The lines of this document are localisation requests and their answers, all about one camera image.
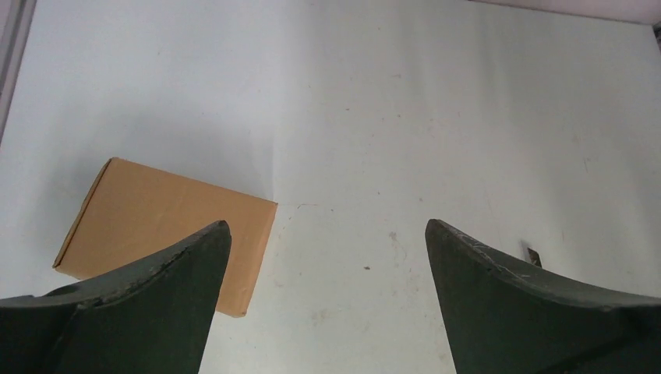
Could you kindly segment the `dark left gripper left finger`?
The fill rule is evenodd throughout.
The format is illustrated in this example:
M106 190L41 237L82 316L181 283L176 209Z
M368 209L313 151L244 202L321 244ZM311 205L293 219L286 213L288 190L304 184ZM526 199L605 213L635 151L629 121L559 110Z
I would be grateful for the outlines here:
M198 372L231 243L216 221L116 270L2 299L2 372Z

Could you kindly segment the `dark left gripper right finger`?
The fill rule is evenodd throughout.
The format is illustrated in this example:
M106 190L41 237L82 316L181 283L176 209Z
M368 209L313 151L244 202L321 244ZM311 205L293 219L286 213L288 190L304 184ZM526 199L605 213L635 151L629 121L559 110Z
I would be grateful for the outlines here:
M457 372L659 372L658 298L563 277L438 219L425 236Z

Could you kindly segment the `brown cardboard express box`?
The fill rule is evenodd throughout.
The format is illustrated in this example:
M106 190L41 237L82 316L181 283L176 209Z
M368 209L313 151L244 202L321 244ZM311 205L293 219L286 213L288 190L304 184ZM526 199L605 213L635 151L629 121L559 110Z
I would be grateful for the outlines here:
M232 248L216 310L246 315L277 203L113 157L99 171L53 267L79 280L141 259L226 221Z

